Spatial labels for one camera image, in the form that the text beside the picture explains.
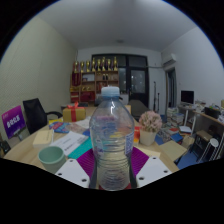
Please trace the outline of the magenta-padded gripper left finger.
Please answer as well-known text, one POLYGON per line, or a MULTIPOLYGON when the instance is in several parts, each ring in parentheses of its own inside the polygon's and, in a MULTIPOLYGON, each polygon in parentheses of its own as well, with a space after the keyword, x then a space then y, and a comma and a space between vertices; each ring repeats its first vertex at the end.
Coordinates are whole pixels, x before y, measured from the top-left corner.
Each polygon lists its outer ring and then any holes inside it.
POLYGON ((78 159, 68 159, 55 175, 83 188, 95 189, 97 174, 93 150, 88 150, 78 159))

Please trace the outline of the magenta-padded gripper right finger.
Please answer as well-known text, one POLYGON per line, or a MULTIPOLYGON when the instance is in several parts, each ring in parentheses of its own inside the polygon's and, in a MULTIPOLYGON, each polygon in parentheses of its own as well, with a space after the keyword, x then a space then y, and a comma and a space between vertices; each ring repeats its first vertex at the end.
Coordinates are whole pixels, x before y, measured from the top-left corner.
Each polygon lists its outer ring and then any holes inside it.
POLYGON ((148 156, 134 147, 131 155, 130 184, 133 189, 144 187, 171 174, 157 156, 148 156))

